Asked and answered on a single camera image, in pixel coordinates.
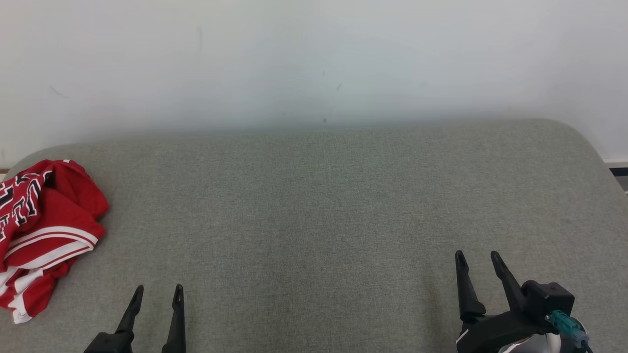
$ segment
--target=red cloth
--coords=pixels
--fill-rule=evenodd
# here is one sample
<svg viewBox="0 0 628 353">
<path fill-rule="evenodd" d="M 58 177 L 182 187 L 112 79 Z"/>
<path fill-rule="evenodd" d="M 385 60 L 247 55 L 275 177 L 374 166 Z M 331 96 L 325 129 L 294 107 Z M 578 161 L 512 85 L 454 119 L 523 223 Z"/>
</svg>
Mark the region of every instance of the red cloth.
<svg viewBox="0 0 628 353">
<path fill-rule="evenodd" d="M 0 184 L 0 307 L 26 322 L 48 305 L 57 279 L 104 235 L 109 205 L 74 161 L 44 160 Z"/>
</svg>

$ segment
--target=gray couch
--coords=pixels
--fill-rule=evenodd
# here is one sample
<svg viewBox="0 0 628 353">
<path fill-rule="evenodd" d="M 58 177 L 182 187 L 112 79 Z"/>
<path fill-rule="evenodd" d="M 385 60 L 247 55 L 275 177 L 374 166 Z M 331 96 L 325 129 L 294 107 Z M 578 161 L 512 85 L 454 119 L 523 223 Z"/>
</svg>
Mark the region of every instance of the gray couch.
<svg viewBox="0 0 628 353">
<path fill-rule="evenodd" d="M 82 352 L 139 284 L 134 351 L 159 352 L 185 288 L 189 352 L 454 352 L 454 252 L 489 313 L 489 253 L 557 281 L 597 353 L 625 352 L 628 200 L 589 143 L 551 121 L 61 146 L 108 198 L 107 229 L 14 325 L 3 352 Z"/>
</svg>

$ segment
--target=white stripe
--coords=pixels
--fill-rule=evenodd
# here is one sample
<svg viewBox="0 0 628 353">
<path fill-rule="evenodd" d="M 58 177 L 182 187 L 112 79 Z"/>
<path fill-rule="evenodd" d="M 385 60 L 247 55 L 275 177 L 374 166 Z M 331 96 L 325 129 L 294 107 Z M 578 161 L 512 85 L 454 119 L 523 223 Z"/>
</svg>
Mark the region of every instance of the white stripe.
<svg viewBox="0 0 628 353">
<path fill-rule="evenodd" d="M 9 266 L 6 269 L 6 272 L 0 273 L 0 283 L 2 283 L 2 286 L 0 286 L 0 295 L 3 295 L 9 289 L 6 283 L 17 271 L 17 267 Z"/>
<path fill-rule="evenodd" d="M 458 337 L 458 339 L 456 340 L 456 344 L 458 344 L 458 341 L 459 341 L 462 337 L 464 337 L 464 336 L 467 334 L 467 332 L 469 332 L 469 329 L 467 329 L 465 332 L 462 332 L 462 335 L 460 335 L 460 337 Z"/>
<path fill-rule="evenodd" d="M 26 268 L 26 269 L 48 269 L 58 263 L 61 263 L 62 261 L 65 261 L 67 259 L 73 258 L 74 256 L 78 256 L 78 255 L 81 255 L 83 253 L 93 250 L 92 247 L 88 247 L 87 249 L 84 249 L 83 251 L 77 251 L 73 254 L 70 254 L 73 251 L 82 249 L 84 247 L 85 247 L 85 244 L 81 242 L 72 242 L 70 244 L 58 247 L 54 249 L 53 251 L 50 251 L 28 263 L 20 265 L 19 267 Z"/>
<path fill-rule="evenodd" d="M 66 232 L 66 233 L 72 233 L 72 234 L 76 234 L 80 237 L 84 237 L 86 239 L 88 239 L 89 241 L 91 241 L 92 243 L 96 244 L 98 242 L 98 238 L 96 238 L 95 236 L 93 236 L 92 234 L 83 231 L 82 229 L 78 229 L 78 228 L 74 228 L 74 227 L 64 227 L 64 226 L 56 226 L 56 227 L 46 227 L 46 228 L 41 228 L 37 231 L 34 231 L 30 234 L 27 234 L 23 237 L 20 237 L 18 239 L 15 239 L 14 241 L 12 241 L 9 244 L 9 247 L 15 246 L 21 242 L 30 240 L 36 236 L 40 236 L 42 234 L 45 233 L 52 233 L 52 232 Z"/>
<path fill-rule="evenodd" d="M 24 291 L 35 282 L 38 278 L 43 276 L 43 271 L 40 269 L 31 270 L 26 276 L 22 276 L 15 280 L 15 290 L 18 294 L 15 295 L 13 301 L 9 303 L 8 307 L 13 308 L 13 322 L 23 323 L 32 319 L 26 312 L 26 305 L 24 304 Z"/>
<path fill-rule="evenodd" d="M 15 246 L 11 250 L 7 251 L 6 255 L 4 255 L 4 258 L 7 259 L 12 253 L 15 253 L 17 250 L 20 250 L 22 247 L 29 246 L 32 243 L 38 242 L 38 241 L 40 241 L 42 239 L 49 239 L 49 238 L 73 239 L 73 240 L 75 240 L 75 242 L 79 242 L 79 243 L 83 244 L 84 246 L 88 246 L 91 249 L 94 248 L 92 243 L 90 243 L 89 241 L 86 241 L 84 238 L 81 238 L 81 237 L 71 236 L 71 235 L 68 235 L 68 234 L 47 234 L 45 236 L 40 236 L 37 239 L 31 239 L 29 241 L 25 241 L 25 242 L 20 243 L 18 246 Z"/>
</svg>

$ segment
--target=wall baseboard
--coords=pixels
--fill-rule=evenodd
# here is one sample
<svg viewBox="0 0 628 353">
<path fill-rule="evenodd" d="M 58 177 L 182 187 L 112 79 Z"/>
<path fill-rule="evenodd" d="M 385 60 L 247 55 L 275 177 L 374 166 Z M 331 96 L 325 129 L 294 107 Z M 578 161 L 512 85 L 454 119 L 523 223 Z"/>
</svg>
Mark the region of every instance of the wall baseboard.
<svg viewBox="0 0 628 353">
<path fill-rule="evenodd" d="M 605 158 L 603 160 L 609 168 L 628 168 L 628 158 Z"/>
</svg>

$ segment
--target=black lettering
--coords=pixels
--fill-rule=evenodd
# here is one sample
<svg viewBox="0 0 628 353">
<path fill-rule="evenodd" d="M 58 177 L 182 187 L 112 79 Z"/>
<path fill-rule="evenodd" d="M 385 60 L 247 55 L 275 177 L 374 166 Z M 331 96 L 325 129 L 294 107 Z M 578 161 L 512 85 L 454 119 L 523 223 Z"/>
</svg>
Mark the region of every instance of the black lettering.
<svg viewBox="0 0 628 353">
<path fill-rule="evenodd" d="M 0 184 L 0 210 L 4 207 L 7 206 L 8 204 L 11 203 L 11 201 L 13 201 L 13 185 L 9 185 L 8 187 L 5 187 L 5 185 L 2 183 Z"/>
<path fill-rule="evenodd" d="M 26 217 L 22 215 L 22 208 L 24 207 L 24 197 L 21 197 L 14 205 L 13 205 L 13 218 L 15 219 L 15 224 L 19 227 L 22 224 L 26 223 Z"/>
<path fill-rule="evenodd" d="M 26 196 L 28 197 L 26 201 L 26 208 L 28 209 L 28 217 L 37 215 L 37 208 L 35 207 L 35 202 L 39 198 L 40 192 L 41 192 L 41 187 L 39 184 L 39 180 L 37 179 L 31 180 L 31 183 L 28 184 L 28 189 L 26 191 Z"/>
<path fill-rule="evenodd" d="M 8 214 L 0 217 L 0 242 L 2 242 L 3 240 L 6 239 L 6 236 L 4 235 L 4 228 L 7 225 L 9 225 L 9 215 Z"/>
<path fill-rule="evenodd" d="M 16 175 L 15 176 L 15 186 L 18 186 L 19 184 L 26 183 L 28 180 L 31 180 L 31 178 L 28 178 L 27 175 L 28 174 Z"/>
</svg>

